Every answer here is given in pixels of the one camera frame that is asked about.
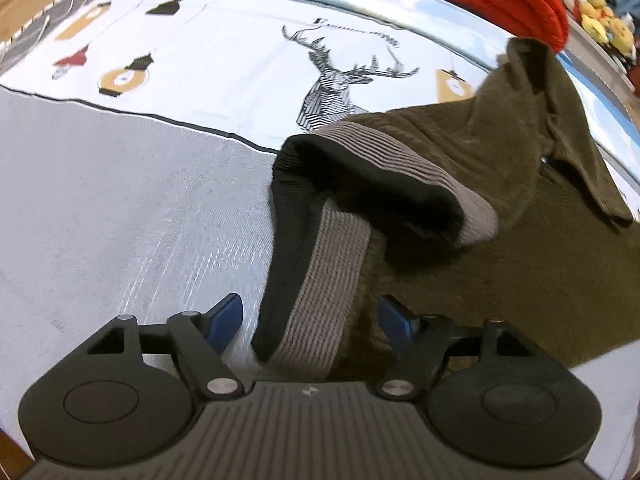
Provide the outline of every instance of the black border line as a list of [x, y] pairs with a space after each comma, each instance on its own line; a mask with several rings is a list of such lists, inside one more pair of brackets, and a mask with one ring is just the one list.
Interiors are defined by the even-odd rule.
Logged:
[[255, 150], [256, 152], [269, 153], [271, 155], [277, 155], [280, 152], [280, 150], [274, 150], [273, 148], [266, 148], [264, 146], [259, 146], [255, 142], [251, 142], [250, 140], [245, 139], [244, 137], [239, 136], [238, 134], [225, 132], [223, 130], [217, 130], [215, 128], [207, 128], [206, 126], [200, 126], [199, 124], [187, 123], [187, 122], [183, 122], [183, 121], [176, 121], [174, 119], [169, 119], [167, 117], [160, 116], [160, 115], [157, 115], [157, 114], [143, 114], [143, 113], [138, 113], [138, 112], [126, 112], [124, 110], [116, 110], [114, 108], [108, 108], [106, 106], [101, 106], [101, 105], [97, 105], [97, 104], [94, 104], [94, 103], [90, 103], [90, 102], [84, 101], [82, 99], [72, 99], [72, 98], [70, 98], [70, 99], [58, 99], [58, 98], [55, 98], [55, 97], [50, 97], [50, 96], [44, 96], [44, 95], [41, 95], [41, 94], [37, 94], [36, 92], [25, 92], [23, 90], [16, 90], [16, 89], [4, 86], [2, 84], [0, 84], [0, 88], [3, 89], [3, 90], [6, 90], [7, 92], [10, 92], [10, 93], [23, 95], [23, 96], [27, 96], [27, 97], [36, 97], [38, 99], [42, 99], [43, 101], [55, 102], [55, 103], [69, 103], [69, 102], [71, 102], [71, 103], [85, 105], [85, 106], [87, 106], [89, 108], [94, 108], [96, 110], [100, 110], [100, 111], [103, 111], [103, 112], [112, 112], [112, 113], [115, 113], [115, 114], [118, 114], [118, 115], [124, 115], [124, 116], [146, 117], [146, 118], [149, 118], [149, 119], [155, 119], [156, 121], [161, 121], [163, 123], [172, 124], [173, 126], [181, 126], [183, 128], [189, 128], [191, 130], [196, 130], [198, 132], [203, 132], [203, 133], [206, 133], [206, 134], [211, 134], [211, 135], [215, 135], [215, 136], [218, 136], [218, 137], [223, 137], [225, 139], [237, 140], [237, 141], [242, 142], [243, 144], [247, 145], [252, 150]]

